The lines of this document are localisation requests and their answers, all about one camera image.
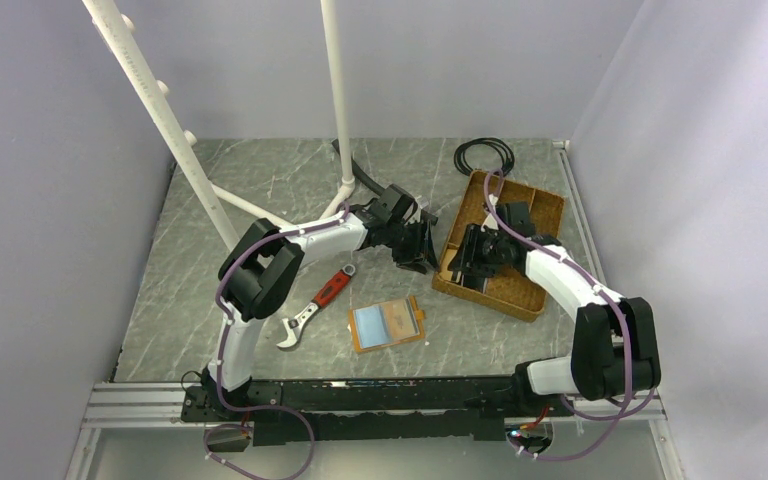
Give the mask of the brown woven divided tray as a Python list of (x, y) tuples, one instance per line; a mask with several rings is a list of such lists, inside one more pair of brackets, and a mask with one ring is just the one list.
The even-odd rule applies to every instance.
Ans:
[[(455, 282), (454, 273), (448, 269), (462, 243), (466, 227), (480, 224), (487, 217), (483, 191), (485, 177), (483, 171), (475, 171), (469, 176), (442, 249), (441, 268), (432, 277), (431, 286), (437, 292), (488, 307), (522, 321), (533, 322), (543, 313), (548, 294), (514, 268), (502, 268), (496, 276), (486, 279), (477, 290)], [(526, 203), (537, 231), (559, 236), (565, 207), (562, 196), (506, 180), (503, 182), (500, 201)]]

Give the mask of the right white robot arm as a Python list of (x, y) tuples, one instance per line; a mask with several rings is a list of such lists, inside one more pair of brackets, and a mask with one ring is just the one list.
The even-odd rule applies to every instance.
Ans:
[(545, 290), (574, 322), (568, 355), (517, 366), (510, 392), (520, 413), (538, 413), (551, 395), (603, 400), (659, 385), (651, 305), (590, 275), (557, 238), (537, 231), (527, 204), (502, 204), (484, 223), (468, 224), (448, 268), (469, 280), (513, 269)]

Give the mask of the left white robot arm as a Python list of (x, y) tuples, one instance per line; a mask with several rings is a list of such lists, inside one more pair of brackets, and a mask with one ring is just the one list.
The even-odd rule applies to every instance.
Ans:
[(323, 219), (279, 227), (263, 218), (245, 232), (219, 269), (215, 303), (220, 339), (206, 371), (215, 386), (208, 407), (224, 420), (247, 406), (254, 355), (264, 321), (285, 303), (300, 270), (339, 254), (389, 249), (397, 267), (426, 274), (439, 262), (432, 230), (438, 219), (392, 184), (363, 204), (342, 203)]

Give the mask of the red handled adjustable wrench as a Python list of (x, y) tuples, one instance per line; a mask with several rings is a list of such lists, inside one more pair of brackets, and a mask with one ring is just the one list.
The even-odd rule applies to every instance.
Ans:
[(355, 276), (355, 273), (355, 265), (344, 265), (326, 282), (300, 312), (293, 317), (283, 318), (281, 324), (284, 327), (286, 337), (278, 342), (276, 347), (281, 350), (295, 348), (302, 338), (306, 324), (344, 290)]

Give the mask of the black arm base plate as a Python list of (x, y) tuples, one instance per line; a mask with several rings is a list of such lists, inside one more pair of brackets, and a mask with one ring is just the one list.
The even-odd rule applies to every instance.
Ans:
[(228, 409), (201, 381), (185, 390), (186, 424), (246, 424), (257, 446), (289, 442), (467, 437), (502, 441), (521, 424), (570, 414), (510, 376), (253, 380)]

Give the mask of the aluminium extrusion rail frame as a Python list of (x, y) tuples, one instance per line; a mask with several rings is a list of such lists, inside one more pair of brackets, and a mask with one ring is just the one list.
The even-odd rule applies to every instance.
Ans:
[(79, 442), (67, 476), (86, 479), (101, 433), (106, 429), (204, 429), (224, 431), (208, 439), (209, 447), (232, 450), (243, 442), (243, 434), (231, 423), (186, 424), (181, 418), (187, 387), (171, 383), (100, 383), (94, 386), (83, 419)]

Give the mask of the white PVC pipe frame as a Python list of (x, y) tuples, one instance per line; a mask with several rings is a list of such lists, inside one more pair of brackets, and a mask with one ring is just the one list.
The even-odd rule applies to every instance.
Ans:
[(83, 5), (91, 17), (92, 24), (108, 50), (117, 60), (213, 227), (228, 249), (233, 249), (238, 243), (239, 235), (221, 205), (222, 201), (226, 201), (244, 212), (260, 215), (270, 220), (279, 227), (279, 231), (283, 234), (301, 237), (304, 247), (311, 246), (313, 241), (319, 238), (325, 240), (325, 247), (329, 252), (349, 251), (359, 245), (360, 229), (350, 224), (348, 211), (338, 211), (339, 207), (346, 206), (345, 201), (354, 192), (356, 180), (351, 162), (351, 142), (344, 94), (337, 9), (334, 1), (322, 1), (320, 6), (338, 142), (341, 147), (341, 183), (321, 217), (316, 221), (301, 225), (291, 225), (281, 217), (214, 185), (208, 179), (193, 150), (195, 137), (191, 132), (181, 128), (167, 101), (168, 88), (155, 77), (150, 69), (133, 37), (133, 26), (130, 19), (120, 12), (113, 1), (85, 1)]

